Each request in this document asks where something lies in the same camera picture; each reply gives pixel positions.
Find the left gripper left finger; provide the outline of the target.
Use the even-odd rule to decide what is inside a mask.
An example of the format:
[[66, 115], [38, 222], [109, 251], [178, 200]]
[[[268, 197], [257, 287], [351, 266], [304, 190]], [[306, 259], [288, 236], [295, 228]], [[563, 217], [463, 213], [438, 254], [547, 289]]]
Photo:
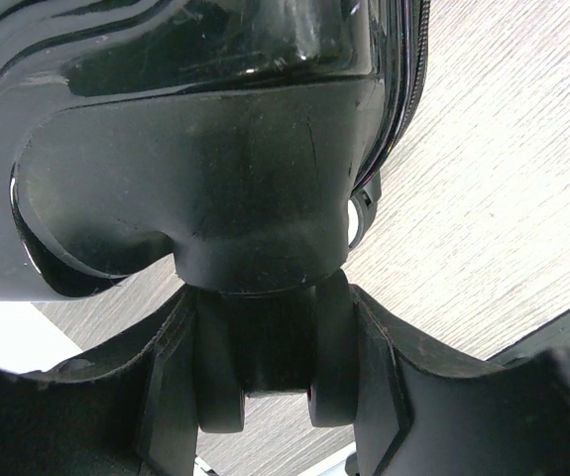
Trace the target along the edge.
[[0, 370], [0, 475], [190, 475], [196, 290], [48, 371]]

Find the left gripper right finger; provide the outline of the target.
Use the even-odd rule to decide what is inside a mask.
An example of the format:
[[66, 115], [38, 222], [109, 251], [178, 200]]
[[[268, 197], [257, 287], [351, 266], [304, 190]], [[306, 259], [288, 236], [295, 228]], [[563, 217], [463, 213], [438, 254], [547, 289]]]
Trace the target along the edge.
[[361, 474], [570, 475], [570, 348], [502, 366], [352, 296]]

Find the black white space suitcase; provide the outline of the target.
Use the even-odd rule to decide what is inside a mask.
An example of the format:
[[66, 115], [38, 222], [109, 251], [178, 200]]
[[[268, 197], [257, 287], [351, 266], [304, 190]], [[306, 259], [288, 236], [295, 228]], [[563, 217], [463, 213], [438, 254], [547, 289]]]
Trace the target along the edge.
[[0, 300], [164, 257], [206, 293], [202, 429], [251, 393], [352, 422], [347, 206], [423, 90], [426, 1], [0, 1]]

